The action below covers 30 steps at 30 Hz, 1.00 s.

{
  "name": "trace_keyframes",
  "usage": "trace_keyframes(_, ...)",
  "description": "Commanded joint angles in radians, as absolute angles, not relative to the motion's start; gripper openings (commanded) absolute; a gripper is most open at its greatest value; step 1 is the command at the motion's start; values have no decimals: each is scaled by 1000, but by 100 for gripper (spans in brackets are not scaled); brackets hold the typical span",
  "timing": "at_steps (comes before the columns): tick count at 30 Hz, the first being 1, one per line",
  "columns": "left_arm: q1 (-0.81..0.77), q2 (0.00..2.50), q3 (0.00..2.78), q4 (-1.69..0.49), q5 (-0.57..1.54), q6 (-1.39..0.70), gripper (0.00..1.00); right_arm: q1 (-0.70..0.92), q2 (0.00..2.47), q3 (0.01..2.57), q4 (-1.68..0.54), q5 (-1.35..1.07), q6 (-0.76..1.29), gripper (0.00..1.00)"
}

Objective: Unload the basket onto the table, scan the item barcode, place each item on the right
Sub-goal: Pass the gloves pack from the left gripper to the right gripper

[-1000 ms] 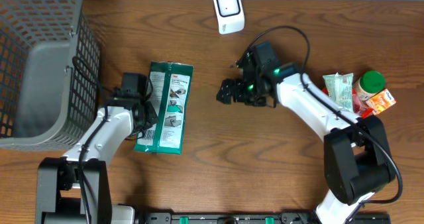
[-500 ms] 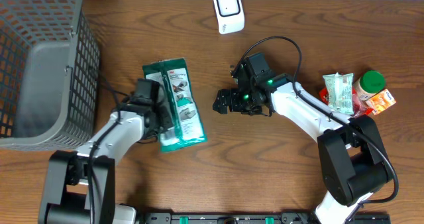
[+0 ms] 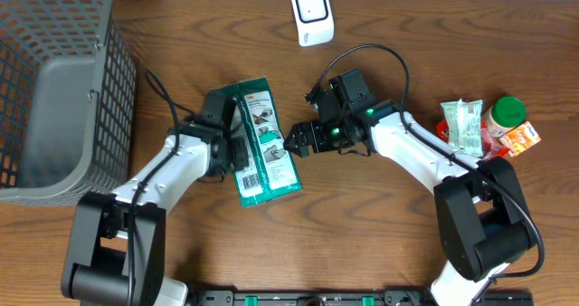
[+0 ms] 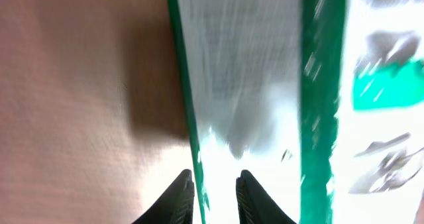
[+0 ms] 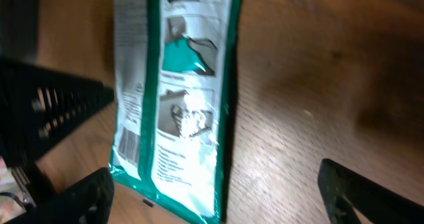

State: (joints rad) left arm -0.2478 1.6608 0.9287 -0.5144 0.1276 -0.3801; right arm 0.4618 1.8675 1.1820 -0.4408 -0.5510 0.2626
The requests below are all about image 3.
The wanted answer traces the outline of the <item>green white package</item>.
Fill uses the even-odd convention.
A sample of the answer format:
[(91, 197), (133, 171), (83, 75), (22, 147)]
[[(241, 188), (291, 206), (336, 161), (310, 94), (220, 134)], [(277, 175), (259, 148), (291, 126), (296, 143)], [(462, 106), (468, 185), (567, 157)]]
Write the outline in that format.
[(216, 90), (236, 102), (231, 134), (242, 139), (248, 166), (234, 173), (241, 207), (258, 206), (302, 189), (290, 153), (283, 147), (271, 87), (265, 77)]

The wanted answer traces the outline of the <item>light blue tissue pack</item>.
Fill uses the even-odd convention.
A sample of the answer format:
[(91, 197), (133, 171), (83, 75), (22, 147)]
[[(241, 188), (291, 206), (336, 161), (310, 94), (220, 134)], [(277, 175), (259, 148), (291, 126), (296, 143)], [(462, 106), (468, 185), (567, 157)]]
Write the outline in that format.
[(448, 126), (448, 142), (460, 151), (474, 157), (482, 157), (481, 109), (482, 100), (447, 101), (441, 107)]

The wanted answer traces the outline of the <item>red snack bag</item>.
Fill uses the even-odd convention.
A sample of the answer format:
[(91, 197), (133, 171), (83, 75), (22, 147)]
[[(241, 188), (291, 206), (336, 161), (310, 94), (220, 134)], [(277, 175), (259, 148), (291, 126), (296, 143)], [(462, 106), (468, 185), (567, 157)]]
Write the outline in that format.
[[(437, 135), (445, 143), (449, 141), (449, 127), (445, 120), (441, 120), (436, 125)], [(489, 160), (492, 158), (503, 158), (508, 152), (509, 148), (503, 146), (496, 138), (494, 138), (484, 121), (481, 122), (481, 141), (482, 141), (482, 152), (483, 159)]]

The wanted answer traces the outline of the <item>green capped white jar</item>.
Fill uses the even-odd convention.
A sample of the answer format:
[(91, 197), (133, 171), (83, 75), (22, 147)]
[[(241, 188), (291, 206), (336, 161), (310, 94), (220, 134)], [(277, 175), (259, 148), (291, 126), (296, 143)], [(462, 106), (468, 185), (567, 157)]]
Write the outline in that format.
[(489, 133), (500, 138), (520, 125), (527, 117), (525, 104), (513, 96), (500, 98), (482, 115)]

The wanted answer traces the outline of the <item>orange tissue pack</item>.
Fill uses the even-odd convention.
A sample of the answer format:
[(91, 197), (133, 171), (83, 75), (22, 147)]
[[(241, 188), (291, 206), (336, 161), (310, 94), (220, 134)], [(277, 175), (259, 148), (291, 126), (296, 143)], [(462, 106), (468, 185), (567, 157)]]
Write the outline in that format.
[(541, 138), (529, 121), (525, 121), (499, 138), (511, 157), (516, 157), (535, 146)]

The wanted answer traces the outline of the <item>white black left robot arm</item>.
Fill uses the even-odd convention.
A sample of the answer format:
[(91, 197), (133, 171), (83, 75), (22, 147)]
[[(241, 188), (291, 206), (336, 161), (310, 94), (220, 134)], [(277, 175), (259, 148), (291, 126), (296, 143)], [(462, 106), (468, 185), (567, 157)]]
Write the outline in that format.
[(248, 164), (232, 134), (236, 101), (210, 91), (200, 114), (170, 129), (158, 154), (112, 192), (75, 208), (62, 295), (83, 305), (185, 305), (186, 283), (165, 275), (166, 219), (198, 179)]

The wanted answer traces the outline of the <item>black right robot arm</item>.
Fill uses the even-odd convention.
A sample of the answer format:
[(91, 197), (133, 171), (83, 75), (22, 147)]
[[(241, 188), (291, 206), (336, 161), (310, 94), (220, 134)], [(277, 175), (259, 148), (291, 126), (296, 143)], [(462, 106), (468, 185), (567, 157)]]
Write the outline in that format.
[(380, 102), (358, 69), (307, 96), (316, 120), (295, 124), (283, 147), (310, 153), (352, 152), (392, 160), (434, 196), (447, 263), (429, 293), (436, 305), (475, 305), (506, 268), (540, 244), (514, 168), (503, 158), (465, 155), (425, 130), (391, 100)]

